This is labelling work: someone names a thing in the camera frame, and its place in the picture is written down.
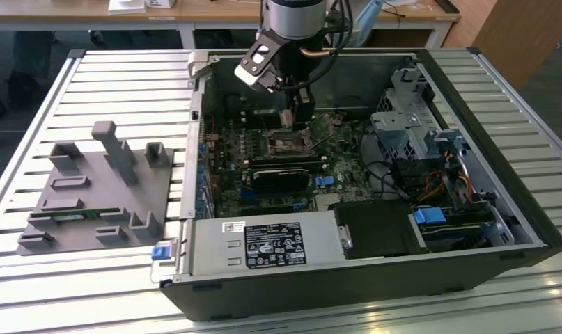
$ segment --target barcode sticker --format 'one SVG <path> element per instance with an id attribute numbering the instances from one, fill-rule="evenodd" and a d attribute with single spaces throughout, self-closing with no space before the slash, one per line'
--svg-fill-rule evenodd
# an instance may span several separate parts
<path id="1" fill-rule="evenodd" d="M 177 19 L 170 16 L 150 16 L 149 19 L 151 21 L 175 21 Z"/>
<path id="2" fill-rule="evenodd" d="M 243 232 L 245 227 L 245 221 L 226 221 L 223 223 L 223 233 Z"/>

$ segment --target motherboard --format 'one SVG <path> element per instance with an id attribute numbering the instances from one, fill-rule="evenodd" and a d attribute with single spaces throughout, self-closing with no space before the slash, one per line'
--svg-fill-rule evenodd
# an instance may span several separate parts
<path id="1" fill-rule="evenodd" d="M 295 131 L 266 113 L 255 118 L 206 125 L 217 217 L 322 211 L 374 198 L 360 161 L 361 120 L 321 112 Z"/>

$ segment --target slotted aluminum surface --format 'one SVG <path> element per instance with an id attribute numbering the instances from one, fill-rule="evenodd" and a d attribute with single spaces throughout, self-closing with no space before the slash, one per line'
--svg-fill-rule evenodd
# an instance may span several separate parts
<path id="1" fill-rule="evenodd" d="M 19 233 L 52 167 L 44 158 L 52 143 L 76 140 L 83 151 L 101 149 L 90 140 L 90 125 L 99 119 L 119 124 L 118 135 L 133 148 L 159 140 L 177 150 L 166 235 L 178 235 L 187 55 L 90 51 L 63 71 L 64 83 L 51 92 L 56 101 L 0 196 L 0 333 L 562 333 L 562 253 L 469 292 L 221 323 L 193 323 L 161 294 L 150 279 L 151 247 L 16 256 Z M 465 50 L 433 55 L 562 232 L 562 146 L 480 57 Z"/>

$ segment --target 3d printed holder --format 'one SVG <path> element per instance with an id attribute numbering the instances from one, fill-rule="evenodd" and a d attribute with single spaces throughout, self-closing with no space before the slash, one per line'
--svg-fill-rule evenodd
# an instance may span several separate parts
<path id="1" fill-rule="evenodd" d="M 131 150 L 111 121 L 91 134 L 106 152 L 54 146 L 54 170 L 20 235 L 19 255 L 154 245 L 163 236 L 173 150 Z"/>

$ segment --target copper pipe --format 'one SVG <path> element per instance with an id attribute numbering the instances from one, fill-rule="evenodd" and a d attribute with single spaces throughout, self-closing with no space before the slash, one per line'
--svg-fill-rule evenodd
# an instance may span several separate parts
<path id="1" fill-rule="evenodd" d="M 334 49 L 324 49 L 322 51 L 310 51 L 305 47 L 299 49 L 301 54 L 303 54 L 309 58 L 322 58 L 330 56 L 330 51 Z"/>

